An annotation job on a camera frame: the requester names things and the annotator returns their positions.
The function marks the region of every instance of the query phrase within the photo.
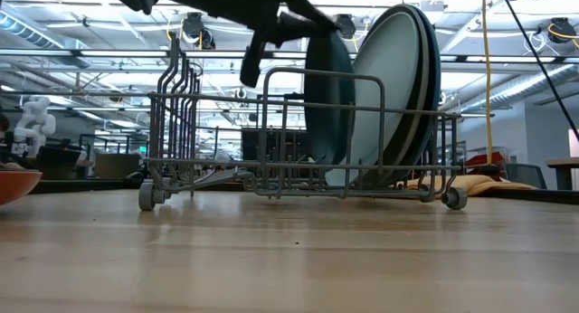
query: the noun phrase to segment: desk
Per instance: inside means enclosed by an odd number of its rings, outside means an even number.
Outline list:
[[[546,165],[554,168],[556,171],[557,189],[567,191],[573,190],[571,169],[579,168],[579,157],[549,160],[546,162]]]

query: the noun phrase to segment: wooden table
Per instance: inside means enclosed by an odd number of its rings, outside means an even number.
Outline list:
[[[546,164],[549,167],[554,168],[556,171],[557,189],[567,191],[573,190],[571,169],[579,168],[579,157],[550,160],[546,162]]]
[[[579,206],[174,195],[0,207],[0,308],[61,312],[576,312]]]

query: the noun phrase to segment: ceiling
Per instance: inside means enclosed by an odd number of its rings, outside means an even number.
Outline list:
[[[479,14],[481,0],[309,0],[312,4],[328,15],[351,14],[356,24],[357,43],[344,41],[348,50],[356,52],[356,45],[364,41],[365,30],[378,15],[387,7],[402,2],[417,5],[427,14],[435,25],[438,44],[443,54],[476,54],[484,53],[481,28],[473,23],[473,18]],[[489,7],[489,48],[493,55],[529,55],[524,45],[524,39],[517,29],[508,8],[499,2]],[[529,32],[537,30],[539,25],[544,28],[553,17],[566,17],[571,24],[579,24],[579,8],[576,0],[516,0],[512,2],[519,19]],[[164,50],[170,41],[167,39],[167,28],[178,32],[181,20],[187,13],[197,10],[178,5],[168,0],[160,0],[151,15],[136,13],[118,0],[4,0],[2,11],[13,15],[34,27],[39,33],[62,42],[65,48],[80,46],[85,49],[105,50]],[[252,32],[238,24],[224,19],[203,17],[204,24],[212,32],[217,51],[245,50],[252,37]],[[471,32],[457,32],[469,25]],[[545,38],[542,42],[535,40],[540,46],[542,55],[577,55],[579,52],[572,43],[554,44]],[[33,48],[31,43],[20,37],[0,29],[0,48]],[[307,40],[297,40],[284,43],[282,51],[303,52]],[[194,46],[181,41],[183,50],[193,50]],[[79,79],[81,86],[87,92],[120,91],[149,92],[157,88],[157,79],[166,67],[162,59],[141,58],[86,58],[87,69],[64,65],[43,57],[9,57],[2,63],[0,59],[0,81],[5,86],[16,90],[60,90],[66,89],[36,74],[19,70],[14,67],[18,62],[49,74],[59,81],[75,84]],[[206,59],[200,61],[204,66],[202,81],[203,92],[217,95],[232,96],[242,85],[239,82],[238,71],[241,60]],[[263,72],[274,66],[303,66],[303,61],[296,60],[264,60],[261,63]],[[495,65],[498,74],[493,74],[495,81],[503,81],[520,73],[539,72],[534,64]],[[445,94],[456,93],[457,90],[469,90],[470,93],[484,91],[484,66],[482,65],[443,65],[441,87]],[[256,98],[262,92],[263,77],[257,88],[246,89],[248,97]],[[292,73],[276,73],[271,81],[270,93],[288,93],[301,91],[301,77]],[[115,102],[108,98],[83,97],[75,103],[90,107],[133,107],[140,104],[125,98]],[[204,101],[207,109],[219,109],[225,104]],[[104,113],[94,111],[102,119],[121,119],[147,126],[147,115],[135,113]],[[243,125],[255,124],[248,120],[248,114],[231,114],[233,121],[218,113],[202,113],[201,123],[207,127],[238,128]],[[270,114],[272,125],[281,124],[281,114]],[[289,114],[289,125],[304,127],[302,114]]]

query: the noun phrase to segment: white plate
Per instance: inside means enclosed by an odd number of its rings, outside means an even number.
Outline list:
[[[385,85],[385,104],[389,109],[406,109],[411,97],[416,72],[421,36],[415,20],[406,13],[393,14],[380,23],[368,37],[354,61],[354,73],[372,75]],[[371,81],[356,81],[356,105],[380,107],[380,90]],[[402,114],[384,114],[384,146],[398,128]],[[378,160],[380,113],[358,111],[352,135],[350,164],[373,165]],[[350,170],[349,183],[358,178],[358,170]],[[343,185],[346,170],[326,172],[328,185]]]

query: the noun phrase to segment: exposed ductwork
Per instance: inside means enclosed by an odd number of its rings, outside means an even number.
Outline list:
[[[579,71],[575,64],[559,66],[549,72],[549,77],[555,86],[563,84],[577,75],[579,75]],[[507,106],[548,89],[549,84],[542,72],[531,76],[520,76],[492,89],[490,91],[490,106],[491,109]],[[485,93],[481,93],[478,97],[450,110],[450,112],[469,113],[484,109],[485,95]]]
[[[25,41],[32,43],[44,49],[62,49],[64,45],[48,37],[44,33],[32,28],[31,25],[16,16],[7,13],[5,10],[0,11],[0,28],[18,36]],[[73,65],[78,68],[86,69],[90,66],[87,62],[74,57],[57,57],[56,61],[60,64]]]

